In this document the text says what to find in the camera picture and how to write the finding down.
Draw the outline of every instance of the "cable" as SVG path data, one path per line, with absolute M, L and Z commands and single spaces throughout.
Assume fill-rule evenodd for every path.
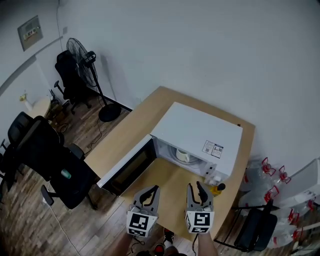
M 126 256 L 134 253 L 134 245 L 140 244 L 144 246 L 146 244 L 145 241 L 138 240 L 136 236 L 134 236 L 133 239 L 136 240 L 136 242 L 131 245 L 131 252 L 129 252 Z
M 56 221 L 59 223 L 59 226 L 60 226 L 60 228 L 61 228 L 62 232 L 64 233 L 64 235 L 66 236 L 66 238 L 68 239 L 68 241 L 70 242 L 70 244 L 71 244 L 71 245 L 73 246 L 73 248 L 75 249 L 76 254 L 77 254 L 77 255 L 79 255 L 79 256 L 81 256 L 81 255 L 80 255 L 80 253 L 78 252 L 77 248 L 76 248 L 76 247 L 74 246 L 74 244 L 70 241 L 70 239 L 69 239 L 69 237 L 68 237 L 67 233 L 65 232 L 65 230 L 64 230 L 64 229 L 63 229 L 63 227 L 61 226 L 60 221 L 58 220 L 58 218 L 57 218 L 57 216 L 56 216 L 56 214 L 55 214 L 54 210 L 52 209 L 52 207 L 51 207 L 49 204 L 47 204 L 47 205 L 48 205 L 48 206 L 49 206 L 49 208 L 51 209 L 52 214 L 53 214 L 53 216 L 55 217 Z
M 92 142 L 92 143 L 90 144 L 90 149 L 89 149 L 89 151 L 88 151 L 87 153 L 85 153 L 84 155 L 88 154 L 88 153 L 92 150 L 92 145 L 96 144 L 96 143 L 101 139 L 101 137 L 102 137 L 102 132 L 101 132 L 101 130 L 100 130 L 100 126 L 99 126 L 98 121 L 99 121 L 99 117 L 98 117 L 98 119 L 96 120 L 96 124 L 98 125 L 99 132 L 100 132 L 100 136 L 99 136 L 99 138 L 98 138 L 95 142 Z
M 198 235 L 199 235 L 199 234 L 196 234 L 196 235 L 195 235 L 195 238 L 194 238 L 193 243 L 192 243 L 192 251 L 194 252 L 194 255 L 195 255 L 195 256 L 197 256 L 197 253 L 196 253 L 196 251 L 195 251 L 195 242 L 196 242 L 196 240 L 197 240 L 197 238 L 198 238 Z
M 67 122 L 65 122 L 65 123 L 61 124 L 61 125 L 58 127 L 57 130 L 58 130 L 59 133 L 64 134 L 64 133 L 68 130 L 68 128 L 69 128 L 69 124 L 68 124 Z
M 59 22 L 58 22 L 58 9 L 59 9 L 59 6 L 60 6 L 60 0 L 58 0 L 58 6 L 56 7 L 56 14 L 55 14 L 55 17 L 56 17 L 56 25 L 58 27 L 58 32 L 59 32 L 59 39 L 60 39 L 60 45 L 61 45 L 61 52 L 64 51 L 64 49 L 62 48 L 62 42 L 61 42 L 61 35 L 60 35 L 60 28 L 59 28 Z
M 99 98 L 99 96 L 100 96 L 100 94 L 98 93 L 98 101 L 99 101 L 99 104 L 100 104 L 101 108 L 103 108 L 103 106 L 102 106 L 101 103 L 100 103 L 100 98 Z M 98 125 L 99 132 L 100 132 L 100 136 L 99 136 L 99 138 L 98 138 L 95 142 L 92 142 L 92 143 L 90 144 L 90 149 L 89 149 L 89 151 L 88 151 L 87 153 L 85 153 L 84 155 L 88 154 L 88 153 L 92 150 L 92 145 L 96 144 L 96 143 L 101 139 L 101 137 L 102 137 L 102 132 L 101 132 L 101 130 L 100 130 L 100 126 L 99 126 L 98 121 L 99 121 L 99 117 L 98 117 L 98 119 L 96 120 L 96 124 Z

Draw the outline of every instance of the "sticker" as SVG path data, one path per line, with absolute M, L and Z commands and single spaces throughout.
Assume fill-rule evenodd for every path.
M 205 141 L 205 144 L 204 144 L 204 146 L 203 146 L 202 152 L 211 155 L 212 150 L 214 149 L 214 146 L 215 146 L 214 143 L 212 143 L 212 142 L 209 141 L 209 140 L 206 140 L 206 141 Z
M 146 230 L 148 225 L 148 219 L 149 217 L 147 216 L 133 214 L 129 227 L 134 229 Z
M 143 236 L 143 237 L 146 236 L 146 232 L 139 231 L 139 230 L 134 230 L 134 229 L 131 229 L 131 228 L 129 228 L 129 234 L 135 235 L 135 236 Z
M 206 140 L 203 146 L 202 152 L 220 159 L 223 150 L 224 150 L 223 146 L 220 146 L 209 140 Z
M 196 213 L 194 218 L 195 226 L 210 226 L 210 215 L 209 213 Z
M 205 233 L 208 231 L 208 227 L 194 227 L 191 232 L 193 233 Z

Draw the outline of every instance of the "small bottle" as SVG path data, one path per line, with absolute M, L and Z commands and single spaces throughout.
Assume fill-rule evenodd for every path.
M 62 175 L 63 177 L 65 177 L 65 178 L 67 178 L 68 180 L 71 178 L 70 172 L 68 172 L 66 169 L 63 169 L 63 170 L 61 171 L 61 175 Z
M 212 195 L 214 196 L 219 196 L 222 192 L 222 190 L 225 190 L 226 185 L 224 183 L 220 183 L 218 186 L 214 186 L 212 188 L 210 188 L 210 191 L 212 193 Z

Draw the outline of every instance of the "chair armrest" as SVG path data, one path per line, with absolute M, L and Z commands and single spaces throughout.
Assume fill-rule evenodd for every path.
M 46 203 L 49 206 L 52 206 L 54 204 L 54 199 L 52 198 L 53 196 L 56 196 L 56 193 L 50 193 L 48 192 L 47 188 L 45 187 L 45 185 L 41 186 L 41 194 L 44 198 L 44 200 L 46 201 Z
M 7 147 L 5 146 L 5 139 L 1 142 L 0 148 L 4 148 L 4 150 L 7 150 Z
M 85 152 L 83 152 L 83 150 L 78 147 L 76 144 L 71 144 L 68 149 L 80 160 L 84 160 L 85 159 Z
M 58 89 L 59 89 L 59 91 L 62 93 L 62 95 L 64 95 L 64 91 L 61 89 L 61 87 L 60 87 L 60 85 L 59 85 L 59 81 L 56 81 L 55 83 L 54 83 L 54 86 L 53 86 L 54 88 L 57 88 L 58 87 Z

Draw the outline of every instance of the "shoe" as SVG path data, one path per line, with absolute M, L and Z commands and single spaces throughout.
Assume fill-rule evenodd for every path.
M 165 241 L 168 241 L 168 242 L 170 242 L 171 244 L 174 244 L 174 236 L 175 236 L 175 233 L 173 233 L 173 232 L 170 231 L 169 229 L 164 228 L 164 229 L 163 229 L 163 234 L 164 234 L 163 243 L 165 243 Z
M 165 247 L 162 243 L 158 243 L 154 248 L 155 256 L 164 256 L 165 255 Z

